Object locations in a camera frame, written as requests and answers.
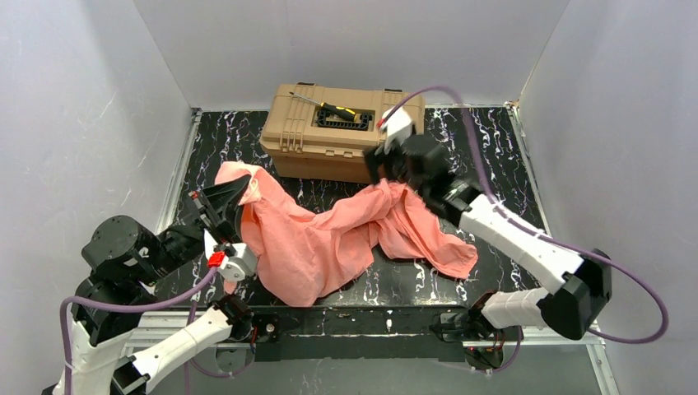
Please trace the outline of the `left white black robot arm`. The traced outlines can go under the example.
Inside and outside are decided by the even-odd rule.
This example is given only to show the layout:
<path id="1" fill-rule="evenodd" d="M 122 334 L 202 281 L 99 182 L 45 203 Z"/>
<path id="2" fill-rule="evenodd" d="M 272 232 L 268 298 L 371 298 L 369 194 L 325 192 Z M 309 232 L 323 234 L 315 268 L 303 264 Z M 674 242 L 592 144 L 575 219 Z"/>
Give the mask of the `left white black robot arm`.
<path id="1" fill-rule="evenodd" d="M 279 319 L 255 314 L 237 295 L 209 304 L 178 332 L 132 355 L 124 347 L 142 315 L 189 300 L 220 277 L 228 282 L 251 277 L 258 260 L 241 240 L 241 200 L 251 178 L 245 174 L 191 192 L 188 214 L 159 234 L 130 216 L 102 222 L 82 249 L 91 274 L 60 306 L 64 368 L 48 394 L 147 394 L 172 371 L 219 342 L 255 350 L 276 342 Z M 191 290 L 158 300 L 149 287 L 197 258 L 207 274 Z"/>

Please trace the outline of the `pink jacket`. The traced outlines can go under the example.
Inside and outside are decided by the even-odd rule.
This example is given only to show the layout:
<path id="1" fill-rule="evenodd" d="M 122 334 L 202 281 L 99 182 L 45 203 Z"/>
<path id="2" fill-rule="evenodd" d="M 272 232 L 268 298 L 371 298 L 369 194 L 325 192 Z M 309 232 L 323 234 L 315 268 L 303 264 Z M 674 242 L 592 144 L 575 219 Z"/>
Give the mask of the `pink jacket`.
<path id="1" fill-rule="evenodd" d="M 382 180 L 313 213 L 257 165 L 227 161 L 215 184 L 242 176 L 250 181 L 240 200 L 241 239 L 258 259 L 263 287 L 291 307 L 310 307 L 359 277 L 374 262 L 375 246 L 392 259 L 424 258 L 458 279 L 477 263 L 476 247 L 442 231 L 406 184 Z"/>

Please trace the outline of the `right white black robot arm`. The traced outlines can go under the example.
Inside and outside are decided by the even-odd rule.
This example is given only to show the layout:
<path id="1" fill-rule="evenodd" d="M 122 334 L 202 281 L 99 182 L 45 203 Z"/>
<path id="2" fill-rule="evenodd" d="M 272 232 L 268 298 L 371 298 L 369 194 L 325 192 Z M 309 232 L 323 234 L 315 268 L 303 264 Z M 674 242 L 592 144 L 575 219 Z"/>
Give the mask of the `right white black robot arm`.
<path id="1" fill-rule="evenodd" d="M 555 246 L 528 222 L 516 227 L 512 222 L 517 215 L 490 202 L 480 185 L 451 171 L 446 155 L 444 146 L 424 134 L 363 151 L 372 183 L 384 179 L 408 185 L 432 213 L 504 253 L 540 286 L 486 293 L 466 314 L 435 324 L 434 331 L 485 338 L 505 328 L 538 327 L 581 339 L 612 296 L 604 253 Z"/>

